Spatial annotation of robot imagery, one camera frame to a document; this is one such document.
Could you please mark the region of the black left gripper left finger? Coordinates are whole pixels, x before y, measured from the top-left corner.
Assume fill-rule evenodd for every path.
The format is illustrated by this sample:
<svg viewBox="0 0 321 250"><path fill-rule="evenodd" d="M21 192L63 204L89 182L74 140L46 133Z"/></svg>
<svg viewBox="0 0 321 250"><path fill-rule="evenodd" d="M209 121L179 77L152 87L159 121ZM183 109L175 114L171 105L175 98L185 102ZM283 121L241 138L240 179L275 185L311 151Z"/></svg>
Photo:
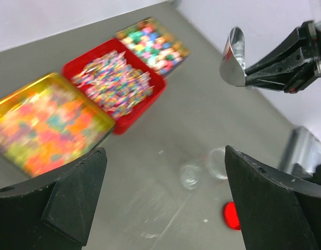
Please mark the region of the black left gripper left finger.
<svg viewBox="0 0 321 250"><path fill-rule="evenodd" d="M0 189L0 249L82 249L107 166L93 149L35 178Z"/></svg>

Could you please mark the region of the silver metal scoop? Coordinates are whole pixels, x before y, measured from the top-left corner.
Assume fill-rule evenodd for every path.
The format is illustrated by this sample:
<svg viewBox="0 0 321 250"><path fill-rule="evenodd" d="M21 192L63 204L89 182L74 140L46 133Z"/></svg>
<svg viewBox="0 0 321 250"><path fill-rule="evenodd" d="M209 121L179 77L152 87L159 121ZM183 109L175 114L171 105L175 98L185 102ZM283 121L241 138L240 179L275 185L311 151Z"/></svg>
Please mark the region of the silver metal scoop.
<svg viewBox="0 0 321 250"><path fill-rule="evenodd" d="M219 66L221 78L228 84L238 87L245 86L245 40L239 27L231 29L223 51Z"/></svg>

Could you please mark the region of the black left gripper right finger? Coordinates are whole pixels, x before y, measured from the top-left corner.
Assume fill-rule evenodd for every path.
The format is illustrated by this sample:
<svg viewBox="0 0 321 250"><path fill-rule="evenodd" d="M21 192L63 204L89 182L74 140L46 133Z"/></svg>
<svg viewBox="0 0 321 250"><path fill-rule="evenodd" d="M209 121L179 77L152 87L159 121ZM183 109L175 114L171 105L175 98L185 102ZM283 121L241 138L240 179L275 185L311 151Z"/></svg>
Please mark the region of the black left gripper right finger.
<svg viewBox="0 0 321 250"><path fill-rule="evenodd" d="M228 145L225 166L246 249L321 249L321 165L300 179Z"/></svg>

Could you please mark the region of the gold tin of gummy candies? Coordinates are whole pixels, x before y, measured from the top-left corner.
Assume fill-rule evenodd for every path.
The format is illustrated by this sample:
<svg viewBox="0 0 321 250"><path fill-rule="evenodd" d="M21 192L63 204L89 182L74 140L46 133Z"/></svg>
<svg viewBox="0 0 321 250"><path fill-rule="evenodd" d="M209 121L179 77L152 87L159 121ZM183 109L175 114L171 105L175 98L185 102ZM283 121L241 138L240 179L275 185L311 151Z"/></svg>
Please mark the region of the gold tin of gummy candies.
<svg viewBox="0 0 321 250"><path fill-rule="evenodd" d="M0 100L0 154L36 177L98 147L114 120L58 73Z"/></svg>

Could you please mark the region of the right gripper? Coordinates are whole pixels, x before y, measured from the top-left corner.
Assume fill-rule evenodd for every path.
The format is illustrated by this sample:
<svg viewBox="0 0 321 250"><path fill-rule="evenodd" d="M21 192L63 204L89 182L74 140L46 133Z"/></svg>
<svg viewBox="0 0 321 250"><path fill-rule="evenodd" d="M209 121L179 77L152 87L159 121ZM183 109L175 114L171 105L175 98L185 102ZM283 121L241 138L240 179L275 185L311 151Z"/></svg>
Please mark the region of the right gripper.
<svg viewBox="0 0 321 250"><path fill-rule="evenodd" d="M305 90L321 78L321 31L313 20L302 23L245 74L246 86L290 94Z"/></svg>

